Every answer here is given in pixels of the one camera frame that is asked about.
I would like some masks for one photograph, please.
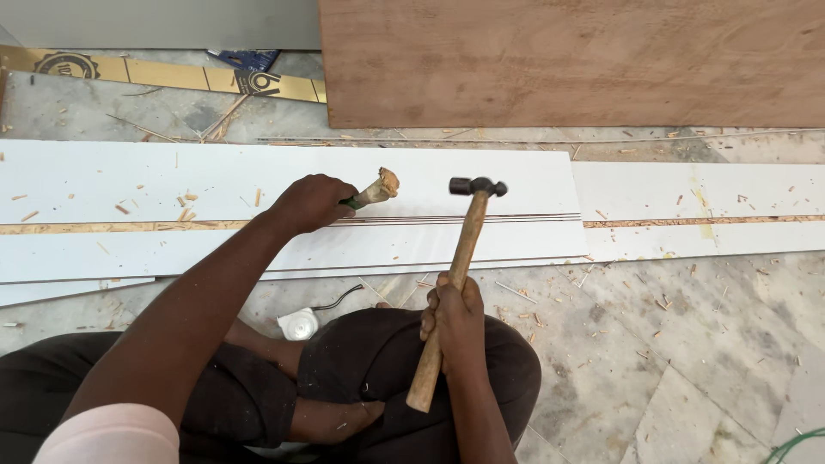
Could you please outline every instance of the hand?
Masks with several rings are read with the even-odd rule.
[[[464,291],[450,284],[447,272],[436,280],[436,288],[427,294],[429,306],[421,316],[421,340],[427,340],[438,326],[438,340],[444,362],[441,371],[446,376],[457,372],[487,374],[484,354],[484,302],[479,285],[467,278]]]
[[[288,222],[295,235],[307,234],[356,215],[355,210],[338,202],[357,194],[358,189],[341,179],[315,174],[292,182],[269,211]]]

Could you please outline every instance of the black pants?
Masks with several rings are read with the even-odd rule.
[[[459,462],[444,377],[429,414],[405,404],[424,345],[419,317],[419,311],[370,308],[334,320],[304,347],[297,385],[274,364],[224,343],[186,406],[181,462],[271,462],[243,445],[278,447],[289,432],[296,396],[386,403],[383,416],[316,462]],[[490,382],[515,444],[539,394],[539,360],[501,321],[486,318],[484,331]],[[60,335],[0,357],[3,462],[31,462],[89,369],[119,336]]]

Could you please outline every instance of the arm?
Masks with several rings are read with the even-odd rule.
[[[180,426],[200,373],[272,259],[296,235],[354,216],[338,201],[356,193],[322,174],[293,183],[149,304],[88,373],[63,420],[98,406],[137,403]]]
[[[487,374],[484,353],[484,303],[479,286],[468,278],[464,291],[449,283],[447,273],[438,276],[436,288],[427,295],[429,307],[422,315],[421,338],[438,324],[453,409],[455,435],[462,462],[516,464],[502,411],[498,408]]]

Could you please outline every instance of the marble floor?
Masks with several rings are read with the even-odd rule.
[[[137,59],[221,65],[199,51],[129,53]],[[323,77],[319,54],[284,53],[275,71]],[[192,138],[236,98],[170,88],[134,97],[126,94],[152,88],[41,75],[31,84],[29,76],[9,77],[0,123],[12,129],[0,137],[144,137],[109,113],[164,135]],[[381,139],[359,141],[359,146],[541,150],[570,149],[555,144],[559,140],[628,139],[621,146],[585,144],[577,160],[825,162],[822,133],[726,139],[722,146],[717,140],[632,142],[674,131],[667,127],[332,130],[325,111],[306,102],[251,98],[230,118],[226,140],[353,135]],[[695,130],[678,129],[681,135]],[[620,148],[636,151],[622,154]],[[471,277],[480,284],[488,314],[526,338],[535,334],[543,385],[516,452],[522,463],[758,463],[797,429],[825,426],[818,388],[825,381],[825,252],[496,269],[471,272]],[[430,287],[417,281],[434,279],[413,274],[260,282],[241,318],[280,337],[278,315],[327,304],[359,283],[366,289],[324,311],[323,323],[380,301],[421,309]],[[503,290],[496,281],[526,288],[538,303]],[[169,282],[0,309],[0,323],[23,324],[0,327],[0,354],[56,334],[123,329]],[[657,301],[672,304],[664,310]],[[520,318],[523,314],[530,317]],[[786,461],[820,462],[823,452],[825,443],[810,440]]]

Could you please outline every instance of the hammer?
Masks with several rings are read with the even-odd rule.
[[[487,200],[493,195],[504,196],[507,186],[504,183],[493,183],[489,178],[452,178],[450,179],[450,193],[453,195],[472,195],[473,201],[469,204],[464,225],[461,227],[459,244],[455,247],[453,263],[450,265],[450,284],[459,292],[464,290],[464,281],[467,280],[470,260],[473,259],[475,243],[479,241],[481,226],[487,214]],[[407,393],[407,405],[423,413],[430,411],[432,393],[436,389],[438,372],[441,370],[441,345],[438,343],[438,326],[433,328],[418,361],[415,377],[412,379],[410,391]]]

